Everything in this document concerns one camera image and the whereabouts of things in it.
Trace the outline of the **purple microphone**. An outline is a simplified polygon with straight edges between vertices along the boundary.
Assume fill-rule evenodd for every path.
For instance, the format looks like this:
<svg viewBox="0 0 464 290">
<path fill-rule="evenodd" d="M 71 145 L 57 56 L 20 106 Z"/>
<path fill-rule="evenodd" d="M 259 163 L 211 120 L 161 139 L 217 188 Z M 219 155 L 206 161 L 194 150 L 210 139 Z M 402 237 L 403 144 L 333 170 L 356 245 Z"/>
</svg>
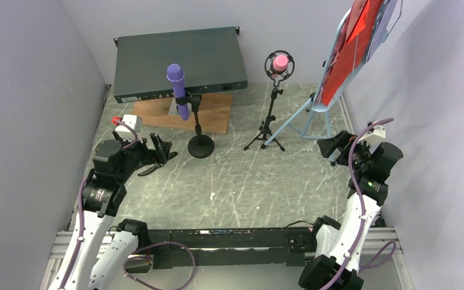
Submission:
<svg viewBox="0 0 464 290">
<path fill-rule="evenodd" d="M 184 85 L 184 72 L 182 67 L 173 63 L 167 67 L 167 80 L 171 83 L 175 98 L 183 98 L 186 96 Z M 189 119 L 189 110 L 187 104 L 177 104 L 177 110 L 183 121 Z"/>
</svg>

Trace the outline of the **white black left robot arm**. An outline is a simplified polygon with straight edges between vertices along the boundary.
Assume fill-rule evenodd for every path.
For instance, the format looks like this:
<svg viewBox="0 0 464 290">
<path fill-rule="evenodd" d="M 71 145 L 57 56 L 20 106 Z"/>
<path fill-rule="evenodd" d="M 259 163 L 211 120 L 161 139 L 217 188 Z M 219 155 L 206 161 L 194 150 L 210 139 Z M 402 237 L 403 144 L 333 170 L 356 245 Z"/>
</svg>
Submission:
<svg viewBox="0 0 464 290">
<path fill-rule="evenodd" d="M 136 143 L 114 134 L 95 149 L 93 168 L 83 180 L 78 194 L 77 225 L 50 289 L 107 289 L 130 254 L 148 249 L 147 224 L 125 219 L 117 225 L 110 245 L 99 255 L 103 239 L 112 227 L 126 196 L 125 183 L 144 166 L 157 169 L 176 156 L 172 143 L 151 133 Z"/>
</svg>

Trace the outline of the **black round-base mic stand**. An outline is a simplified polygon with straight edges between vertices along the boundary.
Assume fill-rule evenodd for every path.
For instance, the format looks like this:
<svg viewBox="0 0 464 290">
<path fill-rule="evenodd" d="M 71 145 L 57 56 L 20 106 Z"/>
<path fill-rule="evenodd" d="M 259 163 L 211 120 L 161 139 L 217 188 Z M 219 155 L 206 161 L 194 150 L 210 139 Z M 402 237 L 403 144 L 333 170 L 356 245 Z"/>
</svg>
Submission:
<svg viewBox="0 0 464 290">
<path fill-rule="evenodd" d="M 188 92 L 185 97 L 176 98 L 177 105 L 191 104 L 192 112 L 195 118 L 196 135 L 188 142 L 188 152 L 192 157 L 204 159 L 209 157 L 214 151 L 214 141 L 208 135 L 202 133 L 202 127 L 199 122 L 199 107 L 201 105 L 201 95 L 191 95 Z"/>
</svg>

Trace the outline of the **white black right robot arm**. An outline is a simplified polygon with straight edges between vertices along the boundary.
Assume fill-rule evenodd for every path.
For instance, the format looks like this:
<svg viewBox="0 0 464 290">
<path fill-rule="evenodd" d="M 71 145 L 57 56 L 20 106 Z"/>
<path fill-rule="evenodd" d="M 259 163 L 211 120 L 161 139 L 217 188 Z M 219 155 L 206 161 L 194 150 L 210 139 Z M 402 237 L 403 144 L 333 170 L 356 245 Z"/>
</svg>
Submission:
<svg viewBox="0 0 464 290">
<path fill-rule="evenodd" d="M 375 217 L 388 196 L 386 180 L 404 156 L 385 142 L 385 129 L 378 125 L 357 137 L 346 130 L 317 141 L 323 157 L 339 155 L 335 164 L 350 167 L 346 212 L 342 222 L 319 217 L 309 233 L 315 257 L 305 266 L 299 281 L 303 289 L 361 289 L 358 273 L 364 242 Z"/>
</svg>

